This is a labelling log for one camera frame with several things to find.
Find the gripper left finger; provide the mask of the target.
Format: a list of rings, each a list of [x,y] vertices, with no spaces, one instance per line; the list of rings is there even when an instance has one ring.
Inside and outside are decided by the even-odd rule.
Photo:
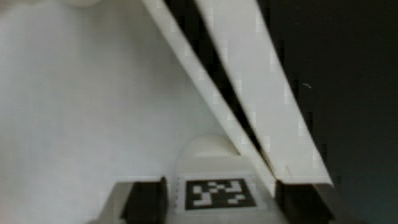
[[[120,182],[95,224],[166,224],[168,211],[168,178]]]

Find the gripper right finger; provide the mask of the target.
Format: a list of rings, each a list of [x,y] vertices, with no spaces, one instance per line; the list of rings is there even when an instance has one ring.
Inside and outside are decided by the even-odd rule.
[[[290,224],[368,224],[329,183],[276,184],[276,202]]]

